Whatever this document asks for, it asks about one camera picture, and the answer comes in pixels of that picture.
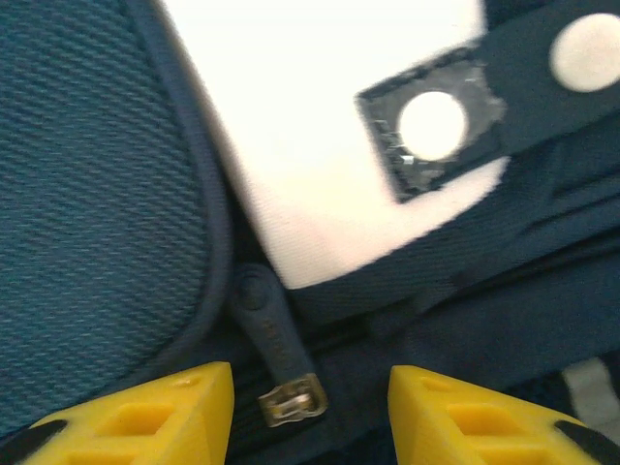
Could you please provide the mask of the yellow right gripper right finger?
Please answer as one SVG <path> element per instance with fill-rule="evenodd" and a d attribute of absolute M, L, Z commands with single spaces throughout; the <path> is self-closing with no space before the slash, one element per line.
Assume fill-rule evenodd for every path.
<path fill-rule="evenodd" d="M 619 447 L 576 418 L 412 365 L 392 367 L 400 464 L 616 464 Z"/>

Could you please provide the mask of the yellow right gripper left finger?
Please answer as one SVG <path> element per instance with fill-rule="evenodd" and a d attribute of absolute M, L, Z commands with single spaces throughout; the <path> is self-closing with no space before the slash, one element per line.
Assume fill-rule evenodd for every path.
<path fill-rule="evenodd" d="M 58 411 L 1 448 L 4 464 L 222 464 L 233 374 L 211 362 Z"/>

